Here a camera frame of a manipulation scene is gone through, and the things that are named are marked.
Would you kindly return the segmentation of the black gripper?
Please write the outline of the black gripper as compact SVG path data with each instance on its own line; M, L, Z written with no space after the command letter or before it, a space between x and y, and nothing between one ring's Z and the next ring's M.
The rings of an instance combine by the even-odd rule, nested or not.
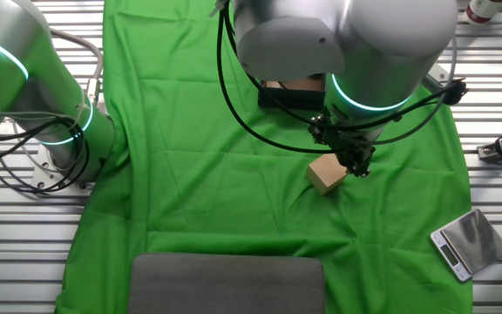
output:
M365 178L370 174L370 161L376 151L372 142L380 136L380 129L342 131L335 126L330 116L321 114L310 120L308 130L316 144L339 152L337 159L349 174Z

